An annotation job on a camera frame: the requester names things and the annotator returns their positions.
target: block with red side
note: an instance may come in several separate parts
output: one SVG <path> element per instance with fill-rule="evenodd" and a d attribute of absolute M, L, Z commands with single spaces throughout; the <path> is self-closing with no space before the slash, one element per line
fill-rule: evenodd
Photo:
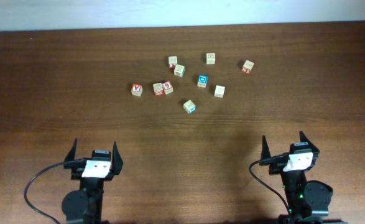
<path fill-rule="evenodd" d="M 142 95 L 142 85 L 132 84 L 131 93 L 134 96 L 141 96 Z"/>
<path fill-rule="evenodd" d="M 177 56 L 169 56 L 169 68 L 175 69 L 178 64 Z"/>
<path fill-rule="evenodd" d="M 253 66 L 254 66 L 254 63 L 247 60 L 243 65 L 242 71 L 249 74 L 251 72 Z"/>
<path fill-rule="evenodd" d="M 162 85 L 163 85 L 164 93 L 166 95 L 173 92 L 173 88 L 172 88 L 170 81 L 167 81 L 167 82 L 163 83 Z"/>
<path fill-rule="evenodd" d="M 164 94 L 163 86 L 161 83 L 153 84 L 153 90 L 155 91 L 155 96 L 160 96 Z"/>

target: wood grain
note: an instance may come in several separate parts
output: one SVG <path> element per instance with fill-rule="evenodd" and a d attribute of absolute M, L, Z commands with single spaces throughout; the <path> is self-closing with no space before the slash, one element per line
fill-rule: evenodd
<path fill-rule="evenodd" d="M 168 69 L 171 55 L 183 78 Z M 255 63 L 250 75 L 245 60 Z M 200 74 L 207 88 L 197 87 Z M 152 84 L 166 80 L 174 92 L 155 97 Z M 77 157 L 118 142 L 124 167 L 103 202 L 111 223 L 276 218 L 282 202 L 247 168 L 263 134 L 275 155 L 300 130 L 321 151 L 308 179 L 335 190 L 330 218 L 365 223 L 365 22 L 0 32 L 0 223 L 51 223 L 22 191 L 74 138 Z M 254 172 L 282 192 L 280 177 Z M 62 223 L 62 199 L 78 188 L 69 179 L 52 170 L 29 190 Z"/>

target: alphabet block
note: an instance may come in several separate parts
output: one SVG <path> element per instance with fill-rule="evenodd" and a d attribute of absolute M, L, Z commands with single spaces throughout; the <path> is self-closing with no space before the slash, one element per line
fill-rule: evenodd
<path fill-rule="evenodd" d="M 246 72 L 247 74 L 250 74 L 253 66 L 254 66 L 254 63 L 247 60 L 243 65 L 242 71 Z"/>
<path fill-rule="evenodd" d="M 161 83 L 155 83 L 153 84 L 153 90 L 155 91 L 155 96 L 163 95 L 163 87 Z"/>
<path fill-rule="evenodd" d="M 224 97 L 224 92 L 225 86 L 215 86 L 214 96 L 222 98 Z"/>
<path fill-rule="evenodd" d="M 183 77 L 183 74 L 185 73 L 185 66 L 183 65 L 176 65 L 174 69 L 174 75 Z"/>
<path fill-rule="evenodd" d="M 214 65 L 215 64 L 215 53 L 207 53 L 206 54 L 206 64 Z"/>
<path fill-rule="evenodd" d="M 132 84 L 131 93 L 134 96 L 141 96 L 142 95 L 142 85 Z"/>
<path fill-rule="evenodd" d="M 208 76 L 206 76 L 206 75 L 199 75 L 199 79 L 197 80 L 197 86 L 206 88 L 207 81 L 208 81 Z"/>
<path fill-rule="evenodd" d="M 169 56 L 169 68 L 174 69 L 177 64 L 177 56 Z"/>
<path fill-rule="evenodd" d="M 183 104 L 183 109 L 185 109 L 188 114 L 191 114 L 196 110 L 196 105 L 192 102 L 192 100 L 188 100 Z"/>
<path fill-rule="evenodd" d="M 173 92 L 173 88 L 172 88 L 170 81 L 167 81 L 167 82 L 163 83 L 162 85 L 163 85 L 164 93 L 166 95 Z"/>

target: wooden block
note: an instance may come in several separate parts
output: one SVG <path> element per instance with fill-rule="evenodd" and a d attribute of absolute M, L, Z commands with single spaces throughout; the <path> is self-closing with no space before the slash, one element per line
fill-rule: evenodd
<path fill-rule="evenodd" d="M 185 109 L 188 114 L 191 114 L 196 110 L 196 105 L 192 102 L 192 100 L 188 100 L 186 103 L 183 104 L 183 109 Z"/>
<path fill-rule="evenodd" d="M 134 96 L 141 96 L 142 95 L 142 85 L 132 84 L 131 93 Z"/>
<path fill-rule="evenodd" d="M 225 86 L 216 86 L 214 96 L 222 98 L 224 97 L 224 92 L 225 92 Z"/>
<path fill-rule="evenodd" d="M 206 76 L 206 75 L 199 75 L 199 79 L 197 80 L 197 86 L 206 88 L 207 81 L 208 81 L 208 76 Z"/>
<path fill-rule="evenodd" d="M 243 65 L 242 71 L 246 72 L 247 74 L 250 74 L 253 66 L 254 66 L 254 63 L 247 60 Z"/>
<path fill-rule="evenodd" d="M 155 96 L 163 95 L 163 87 L 161 83 L 155 83 L 153 84 L 153 90 L 155 91 Z"/>
<path fill-rule="evenodd" d="M 167 81 L 167 82 L 163 83 L 162 85 L 163 85 L 164 93 L 166 95 L 173 92 L 173 88 L 172 88 L 170 81 Z"/>
<path fill-rule="evenodd" d="M 178 64 L 177 56 L 169 56 L 169 68 L 175 68 Z"/>
<path fill-rule="evenodd" d="M 183 74 L 185 73 L 185 66 L 183 65 L 176 65 L 174 69 L 174 75 L 183 77 Z"/>
<path fill-rule="evenodd" d="M 215 64 L 215 53 L 207 53 L 206 54 L 206 64 L 214 65 Z"/>

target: blue letter on block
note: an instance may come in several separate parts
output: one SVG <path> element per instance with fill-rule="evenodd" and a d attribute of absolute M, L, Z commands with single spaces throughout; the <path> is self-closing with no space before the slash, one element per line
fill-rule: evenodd
<path fill-rule="evenodd" d="M 195 109 L 196 109 L 196 106 L 194 108 L 190 109 L 189 114 L 191 114 L 192 112 L 194 112 Z"/>
<path fill-rule="evenodd" d="M 206 75 L 199 75 L 198 82 L 206 84 L 207 83 L 207 79 L 208 79 L 208 76 L 206 76 Z"/>

